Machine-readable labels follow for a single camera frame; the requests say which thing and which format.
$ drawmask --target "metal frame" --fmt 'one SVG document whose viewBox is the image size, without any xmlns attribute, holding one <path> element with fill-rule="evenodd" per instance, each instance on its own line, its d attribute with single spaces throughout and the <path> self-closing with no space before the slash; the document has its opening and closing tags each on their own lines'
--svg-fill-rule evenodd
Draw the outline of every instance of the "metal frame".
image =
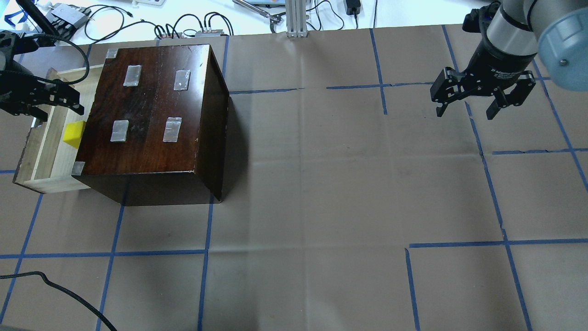
<svg viewBox="0 0 588 331">
<path fill-rule="evenodd" d="M 286 0 L 286 31 L 288 37 L 306 37 L 306 0 Z"/>
</svg>

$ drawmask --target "open drawer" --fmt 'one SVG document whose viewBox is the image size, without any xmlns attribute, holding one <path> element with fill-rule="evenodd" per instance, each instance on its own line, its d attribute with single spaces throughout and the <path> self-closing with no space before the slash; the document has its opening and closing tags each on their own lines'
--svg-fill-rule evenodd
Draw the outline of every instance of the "open drawer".
<svg viewBox="0 0 588 331">
<path fill-rule="evenodd" d="M 67 123 L 88 119 L 102 67 L 103 65 L 91 67 L 88 77 L 72 86 L 80 93 L 84 115 L 80 116 L 61 106 L 39 106 L 49 113 L 49 119 L 42 125 L 37 120 L 33 122 L 12 180 L 15 184 L 39 193 L 88 188 L 71 176 L 78 150 L 64 143 L 63 136 Z M 84 70 L 85 68 L 61 72 L 51 70 L 48 78 L 73 81 L 83 75 Z"/>
</svg>

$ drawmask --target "light blue joint cap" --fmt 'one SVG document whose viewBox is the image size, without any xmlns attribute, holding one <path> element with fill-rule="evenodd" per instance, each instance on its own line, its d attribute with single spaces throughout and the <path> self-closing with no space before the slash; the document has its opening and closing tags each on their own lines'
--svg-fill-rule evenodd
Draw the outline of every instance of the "light blue joint cap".
<svg viewBox="0 0 588 331">
<path fill-rule="evenodd" d="M 550 24 L 539 38 L 539 56 L 555 84 L 588 91 L 588 7 Z"/>
</svg>

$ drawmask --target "yellow block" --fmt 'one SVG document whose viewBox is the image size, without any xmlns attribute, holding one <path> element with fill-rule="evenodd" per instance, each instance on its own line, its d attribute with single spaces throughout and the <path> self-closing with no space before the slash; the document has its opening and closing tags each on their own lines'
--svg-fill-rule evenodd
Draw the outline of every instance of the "yellow block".
<svg viewBox="0 0 588 331">
<path fill-rule="evenodd" d="M 79 148 L 79 143 L 82 141 L 83 129 L 85 127 L 86 121 L 67 123 L 64 132 L 64 143 Z"/>
</svg>

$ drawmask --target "black power plug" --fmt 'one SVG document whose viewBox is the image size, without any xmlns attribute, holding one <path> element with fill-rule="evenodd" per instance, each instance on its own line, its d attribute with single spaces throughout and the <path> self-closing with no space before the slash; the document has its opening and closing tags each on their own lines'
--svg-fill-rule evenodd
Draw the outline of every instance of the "black power plug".
<svg viewBox="0 0 588 331">
<path fill-rule="evenodd" d="M 362 11 L 362 2 L 360 0 L 345 0 L 347 15 L 353 16 Z"/>
</svg>

